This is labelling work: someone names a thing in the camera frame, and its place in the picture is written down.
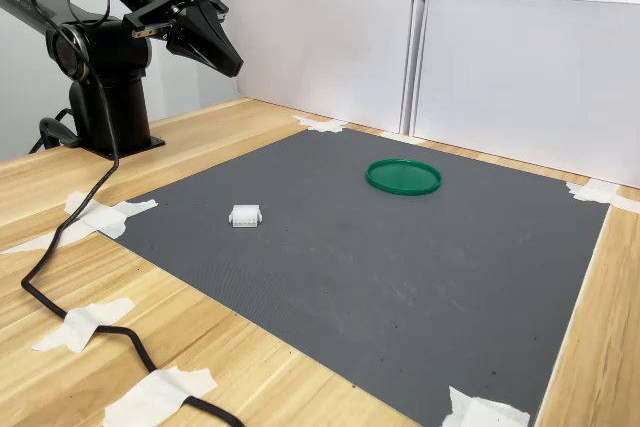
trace white tape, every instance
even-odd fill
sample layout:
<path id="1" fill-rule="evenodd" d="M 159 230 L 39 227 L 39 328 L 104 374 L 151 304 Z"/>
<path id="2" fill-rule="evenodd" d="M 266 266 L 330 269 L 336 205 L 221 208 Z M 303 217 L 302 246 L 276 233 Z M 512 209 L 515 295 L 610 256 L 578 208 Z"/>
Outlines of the white tape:
<path id="1" fill-rule="evenodd" d="M 441 427 L 527 427 L 529 414 L 507 404 L 468 397 L 449 387 L 451 413 Z"/>
<path id="2" fill-rule="evenodd" d="M 619 209 L 640 214 L 640 202 L 616 194 L 618 187 L 620 187 L 618 184 L 590 179 L 585 185 L 567 182 L 567 187 L 569 187 L 569 193 L 573 194 L 574 199 L 611 204 Z"/>
<path id="3" fill-rule="evenodd" d="M 131 299 L 118 299 L 108 304 L 91 304 L 79 309 L 71 309 L 64 323 L 54 332 L 45 335 L 34 344 L 33 350 L 47 351 L 66 345 L 79 354 L 99 325 L 112 325 L 124 317 L 135 304 Z"/>
<path id="4" fill-rule="evenodd" d="M 80 192 L 74 192 L 69 195 L 64 207 L 65 212 L 68 214 L 73 213 L 85 197 L 86 195 Z M 108 207 L 106 205 L 102 205 L 100 202 L 91 200 L 78 217 L 78 220 L 62 232 L 60 241 L 58 242 L 58 247 L 64 247 L 65 245 L 72 244 L 96 230 L 99 230 L 112 239 L 117 239 L 125 231 L 126 227 L 124 221 L 127 217 L 139 214 L 140 212 L 149 210 L 157 205 L 158 203 L 155 200 L 148 200 L 137 204 L 120 202 L 113 207 Z M 36 237 L 28 242 L 24 242 L 23 244 L 16 245 L 15 247 L 0 252 L 0 254 L 13 254 L 15 252 L 26 252 L 28 250 L 37 249 L 44 250 L 49 247 L 51 239 L 53 239 L 53 232 L 41 235 L 40 237 Z"/>
<path id="5" fill-rule="evenodd" d="M 105 427 L 152 427 L 178 411 L 187 397 L 215 389 L 209 369 L 182 372 L 177 367 L 154 370 L 124 397 L 105 409 Z"/>
<path id="6" fill-rule="evenodd" d="M 348 124 L 345 120 L 331 119 L 327 121 L 311 120 L 299 115 L 294 115 L 294 119 L 299 121 L 300 125 L 307 125 L 307 130 L 317 130 L 318 132 L 342 132 L 342 128 Z"/>
<path id="7" fill-rule="evenodd" d="M 405 144 L 418 145 L 424 142 L 424 139 L 418 139 L 417 137 L 409 137 L 408 135 L 394 134 L 393 132 L 382 132 L 380 137 L 385 139 L 397 140 L 398 142 L 404 142 Z"/>

